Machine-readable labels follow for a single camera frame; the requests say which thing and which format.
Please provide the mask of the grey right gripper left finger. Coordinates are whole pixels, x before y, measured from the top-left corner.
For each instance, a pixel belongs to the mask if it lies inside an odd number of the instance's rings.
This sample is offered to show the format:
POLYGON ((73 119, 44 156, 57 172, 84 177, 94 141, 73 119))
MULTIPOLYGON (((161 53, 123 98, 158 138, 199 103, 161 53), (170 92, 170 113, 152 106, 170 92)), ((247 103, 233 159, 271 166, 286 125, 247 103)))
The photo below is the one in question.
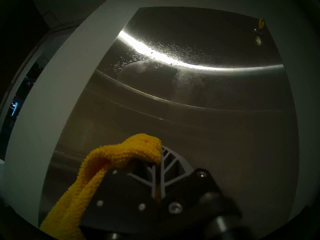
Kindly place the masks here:
POLYGON ((155 226, 156 185, 156 164, 112 168, 92 196, 80 226, 155 226))

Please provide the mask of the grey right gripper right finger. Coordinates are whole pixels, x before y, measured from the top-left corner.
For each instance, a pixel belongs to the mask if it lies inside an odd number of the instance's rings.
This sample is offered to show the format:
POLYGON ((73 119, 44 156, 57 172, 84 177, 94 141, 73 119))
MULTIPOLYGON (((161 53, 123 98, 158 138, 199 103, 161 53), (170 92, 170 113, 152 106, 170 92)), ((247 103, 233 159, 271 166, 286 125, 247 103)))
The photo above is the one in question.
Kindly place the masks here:
POLYGON ((161 218, 166 240, 241 240, 241 212, 207 169, 162 147, 161 218))

